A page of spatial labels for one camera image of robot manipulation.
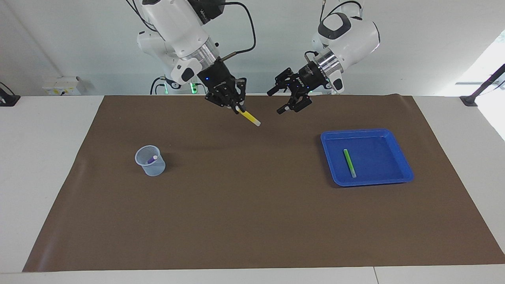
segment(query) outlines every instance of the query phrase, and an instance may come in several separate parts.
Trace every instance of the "white table surface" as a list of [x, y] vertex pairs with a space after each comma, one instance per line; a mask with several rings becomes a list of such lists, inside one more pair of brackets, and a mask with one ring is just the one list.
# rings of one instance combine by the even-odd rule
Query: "white table surface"
[[[0, 283], [505, 282], [505, 265], [20, 273], [102, 99], [23, 97], [0, 108]], [[503, 250], [505, 141], [458, 98], [415, 100]]]

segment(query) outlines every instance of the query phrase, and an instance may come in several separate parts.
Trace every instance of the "green light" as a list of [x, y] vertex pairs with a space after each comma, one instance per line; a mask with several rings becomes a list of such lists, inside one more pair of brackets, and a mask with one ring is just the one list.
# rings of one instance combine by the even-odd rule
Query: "green light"
[[193, 92], [193, 94], [198, 93], [198, 86], [196, 86], [195, 83], [191, 83], [191, 92]]

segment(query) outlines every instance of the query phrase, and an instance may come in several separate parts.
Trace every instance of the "brown tablecloth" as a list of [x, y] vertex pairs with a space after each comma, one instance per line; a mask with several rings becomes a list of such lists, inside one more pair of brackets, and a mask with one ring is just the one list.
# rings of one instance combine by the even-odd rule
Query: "brown tablecloth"
[[[202, 97], [105, 97], [24, 271], [505, 263], [412, 97], [286, 101], [247, 98], [256, 128]], [[320, 134], [363, 128], [394, 133], [413, 182], [332, 181]]]

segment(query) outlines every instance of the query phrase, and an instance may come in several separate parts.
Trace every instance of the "white electrical box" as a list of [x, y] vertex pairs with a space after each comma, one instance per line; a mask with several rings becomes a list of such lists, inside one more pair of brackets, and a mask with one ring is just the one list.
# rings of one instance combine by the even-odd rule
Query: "white electrical box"
[[79, 77], [50, 78], [42, 89], [50, 96], [80, 96], [86, 91]]

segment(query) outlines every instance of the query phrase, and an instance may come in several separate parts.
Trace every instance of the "translucent blue cup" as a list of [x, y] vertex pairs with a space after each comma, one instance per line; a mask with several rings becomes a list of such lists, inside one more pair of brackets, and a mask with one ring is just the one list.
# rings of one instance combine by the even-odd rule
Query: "translucent blue cup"
[[153, 145], [140, 148], [135, 154], [135, 162], [144, 169], [148, 176], [159, 176], [166, 167], [160, 149]]

